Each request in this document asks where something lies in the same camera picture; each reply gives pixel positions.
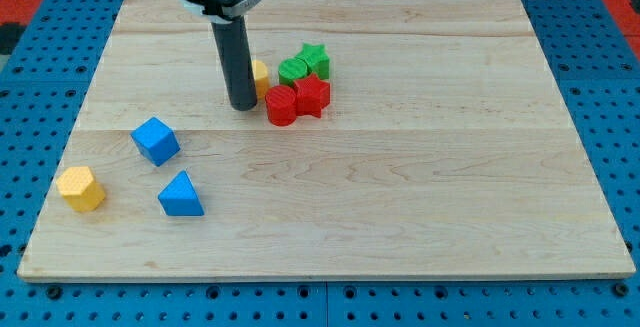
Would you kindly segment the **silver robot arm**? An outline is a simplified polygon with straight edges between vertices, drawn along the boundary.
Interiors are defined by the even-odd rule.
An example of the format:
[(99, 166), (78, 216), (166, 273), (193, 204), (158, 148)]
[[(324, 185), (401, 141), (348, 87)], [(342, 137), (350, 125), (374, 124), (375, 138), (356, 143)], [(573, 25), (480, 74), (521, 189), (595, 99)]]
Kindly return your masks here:
[(211, 24), (229, 102), (238, 111), (257, 104), (250, 47), (244, 16), (261, 0), (182, 0)]

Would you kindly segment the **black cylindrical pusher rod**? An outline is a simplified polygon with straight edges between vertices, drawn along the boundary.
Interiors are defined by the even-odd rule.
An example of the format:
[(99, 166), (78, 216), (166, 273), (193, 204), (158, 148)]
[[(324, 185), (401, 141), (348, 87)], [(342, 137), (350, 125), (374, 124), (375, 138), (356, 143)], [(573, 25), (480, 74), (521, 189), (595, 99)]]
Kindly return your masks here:
[(237, 111), (251, 110), (257, 104), (257, 92), (245, 19), (213, 23), (212, 28), (230, 105)]

